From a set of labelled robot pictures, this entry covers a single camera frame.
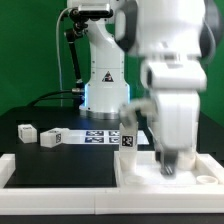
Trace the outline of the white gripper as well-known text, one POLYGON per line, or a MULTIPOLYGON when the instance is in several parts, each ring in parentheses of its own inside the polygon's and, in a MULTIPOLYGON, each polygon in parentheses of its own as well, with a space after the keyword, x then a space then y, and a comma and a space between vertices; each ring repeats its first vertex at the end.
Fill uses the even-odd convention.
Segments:
POLYGON ((161 174, 175 174, 178 151, 195 150, 200 99, 196 91, 152 91, 149 98, 132 100, 120 107, 125 127, 137 123, 136 112, 150 117, 155 146, 161 152, 161 174))

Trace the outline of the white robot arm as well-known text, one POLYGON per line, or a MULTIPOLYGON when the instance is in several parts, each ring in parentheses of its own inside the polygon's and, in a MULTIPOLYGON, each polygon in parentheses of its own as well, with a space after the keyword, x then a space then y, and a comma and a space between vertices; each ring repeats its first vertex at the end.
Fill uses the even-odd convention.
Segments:
POLYGON ((200 61, 223 32, 214 0, 67 0, 67 7, 90 41, 81 114, 120 119, 123 138, 145 117, 162 174, 173 174, 179 157, 191 163, 207 86, 200 61))

